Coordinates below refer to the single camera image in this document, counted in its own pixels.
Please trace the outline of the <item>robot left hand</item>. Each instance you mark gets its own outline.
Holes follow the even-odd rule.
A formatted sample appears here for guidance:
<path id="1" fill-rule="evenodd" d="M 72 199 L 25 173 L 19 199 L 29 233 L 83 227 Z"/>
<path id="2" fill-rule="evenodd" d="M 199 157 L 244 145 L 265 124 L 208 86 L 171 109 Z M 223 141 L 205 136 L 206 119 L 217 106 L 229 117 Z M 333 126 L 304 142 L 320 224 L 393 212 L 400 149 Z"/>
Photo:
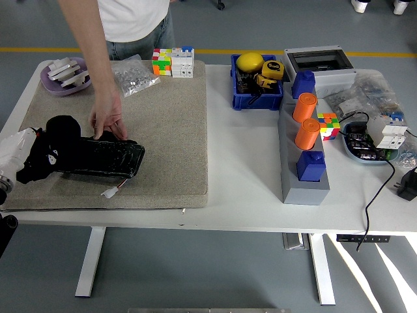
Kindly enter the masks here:
<path id="1" fill-rule="evenodd" d="M 26 128 L 1 141 L 1 181 L 12 184 L 36 177 L 42 159 L 42 128 Z"/>

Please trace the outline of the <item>person's right hand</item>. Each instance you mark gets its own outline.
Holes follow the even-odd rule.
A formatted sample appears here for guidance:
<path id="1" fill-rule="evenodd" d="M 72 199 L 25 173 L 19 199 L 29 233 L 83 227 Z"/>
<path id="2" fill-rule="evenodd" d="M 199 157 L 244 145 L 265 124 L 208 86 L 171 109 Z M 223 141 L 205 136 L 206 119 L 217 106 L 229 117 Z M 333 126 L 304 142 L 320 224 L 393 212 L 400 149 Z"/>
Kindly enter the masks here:
<path id="1" fill-rule="evenodd" d="M 127 129 L 122 119 L 122 104 L 118 90 L 97 90 L 89 122 L 94 129 L 94 139 L 99 139 L 105 130 L 117 139 L 126 140 Z"/>

